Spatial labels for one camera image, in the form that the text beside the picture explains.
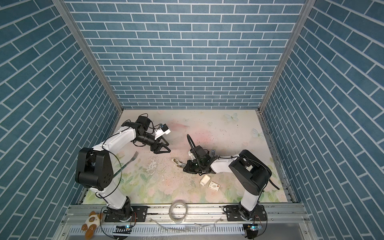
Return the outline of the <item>white staple box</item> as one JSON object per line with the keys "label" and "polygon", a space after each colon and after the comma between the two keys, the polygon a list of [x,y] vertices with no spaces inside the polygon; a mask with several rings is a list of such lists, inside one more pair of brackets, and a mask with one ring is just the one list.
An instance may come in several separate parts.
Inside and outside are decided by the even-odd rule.
{"label": "white staple box", "polygon": [[213,182],[213,181],[211,181],[210,184],[209,184],[209,189],[218,192],[219,189],[220,189],[220,185],[215,183],[215,182]]}

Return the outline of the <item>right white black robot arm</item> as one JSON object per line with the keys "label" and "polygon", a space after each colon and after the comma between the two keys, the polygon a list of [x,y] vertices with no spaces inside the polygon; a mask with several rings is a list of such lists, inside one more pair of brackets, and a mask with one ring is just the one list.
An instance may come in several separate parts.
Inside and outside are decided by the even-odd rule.
{"label": "right white black robot arm", "polygon": [[242,150],[239,154],[230,157],[211,156],[201,146],[191,148],[192,157],[183,167],[188,174],[232,173],[245,189],[240,201],[240,209],[245,214],[254,211],[259,203],[260,196],[270,183],[279,189],[271,181],[272,171],[248,150]]}

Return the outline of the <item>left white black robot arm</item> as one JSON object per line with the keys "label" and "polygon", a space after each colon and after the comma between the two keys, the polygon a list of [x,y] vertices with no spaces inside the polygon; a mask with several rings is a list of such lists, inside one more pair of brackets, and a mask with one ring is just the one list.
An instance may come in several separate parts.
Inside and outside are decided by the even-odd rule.
{"label": "left white black robot arm", "polygon": [[170,132],[166,124],[155,126],[147,114],[140,115],[135,122],[123,122],[116,133],[100,144],[79,151],[75,181],[103,199],[108,213],[117,221],[131,220],[135,215],[131,201],[118,189],[120,184],[114,182],[112,160],[121,165],[116,154],[130,142],[149,146],[154,154],[170,153],[169,143],[163,137]]}

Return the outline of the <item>silver fork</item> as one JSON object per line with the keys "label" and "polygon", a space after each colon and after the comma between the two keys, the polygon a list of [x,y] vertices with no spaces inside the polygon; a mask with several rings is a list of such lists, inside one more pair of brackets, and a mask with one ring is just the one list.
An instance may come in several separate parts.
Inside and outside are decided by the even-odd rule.
{"label": "silver fork", "polygon": [[125,167],[127,167],[128,164],[130,164],[131,162],[133,162],[134,160],[136,160],[136,158],[138,157],[139,155],[139,152],[136,151],[135,154],[133,155],[133,157],[127,162],[125,163],[115,174],[114,174],[114,177],[116,177]]}

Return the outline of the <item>clear tape roll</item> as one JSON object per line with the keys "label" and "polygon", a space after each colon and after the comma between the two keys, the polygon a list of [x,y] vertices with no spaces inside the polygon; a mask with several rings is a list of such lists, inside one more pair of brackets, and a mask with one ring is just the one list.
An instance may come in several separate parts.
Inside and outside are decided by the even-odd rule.
{"label": "clear tape roll", "polygon": [[182,224],[188,215],[188,206],[184,201],[175,201],[169,207],[169,217],[175,224]]}

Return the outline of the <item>brown white plush toy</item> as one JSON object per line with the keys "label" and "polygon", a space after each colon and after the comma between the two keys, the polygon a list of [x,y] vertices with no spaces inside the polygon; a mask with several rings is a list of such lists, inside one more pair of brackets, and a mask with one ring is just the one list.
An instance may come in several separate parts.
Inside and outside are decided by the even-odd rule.
{"label": "brown white plush toy", "polygon": [[101,224],[101,219],[102,219],[103,214],[102,213],[96,213],[95,211],[92,211],[85,223],[82,225],[81,230],[85,232],[85,239],[90,240],[93,235],[95,230],[100,226]]}

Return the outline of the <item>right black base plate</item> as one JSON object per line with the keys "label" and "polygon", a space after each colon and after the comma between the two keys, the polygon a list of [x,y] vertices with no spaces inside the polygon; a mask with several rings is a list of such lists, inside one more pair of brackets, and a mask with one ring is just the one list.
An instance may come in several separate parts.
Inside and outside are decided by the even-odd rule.
{"label": "right black base plate", "polygon": [[263,205],[257,204],[252,211],[246,210],[241,204],[223,206],[223,211],[229,222],[266,221],[267,212]]}

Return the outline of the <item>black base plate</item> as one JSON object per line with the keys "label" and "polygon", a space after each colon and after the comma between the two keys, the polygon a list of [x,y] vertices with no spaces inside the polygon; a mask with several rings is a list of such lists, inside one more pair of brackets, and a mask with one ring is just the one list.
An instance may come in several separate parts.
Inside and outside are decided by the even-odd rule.
{"label": "black base plate", "polygon": [[148,206],[131,206],[131,209],[126,214],[124,209],[114,210],[107,208],[104,210],[106,223],[134,223],[134,222],[145,222]]}
{"label": "black base plate", "polygon": [[252,211],[246,210],[241,204],[223,206],[223,211],[229,222],[266,221],[267,212],[263,205],[257,204]]}

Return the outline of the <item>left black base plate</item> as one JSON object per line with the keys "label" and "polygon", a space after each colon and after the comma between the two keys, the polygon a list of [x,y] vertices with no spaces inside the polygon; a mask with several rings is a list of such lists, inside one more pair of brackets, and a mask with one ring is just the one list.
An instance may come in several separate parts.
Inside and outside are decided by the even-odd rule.
{"label": "left black base plate", "polygon": [[134,223],[134,222],[145,222],[148,206],[131,206],[131,209],[126,214],[124,209],[114,210],[107,208],[104,210],[106,223]]}

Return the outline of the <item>aluminium front rail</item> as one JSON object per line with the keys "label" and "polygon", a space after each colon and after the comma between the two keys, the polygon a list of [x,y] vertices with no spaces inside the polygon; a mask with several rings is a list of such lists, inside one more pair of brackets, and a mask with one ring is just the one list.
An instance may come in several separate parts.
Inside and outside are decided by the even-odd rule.
{"label": "aluminium front rail", "polygon": [[310,218],[303,204],[262,203],[256,208],[255,216],[246,220],[239,213],[238,204],[133,204],[137,220],[128,223],[138,224],[174,224],[174,220],[183,224],[213,223],[309,223]]}

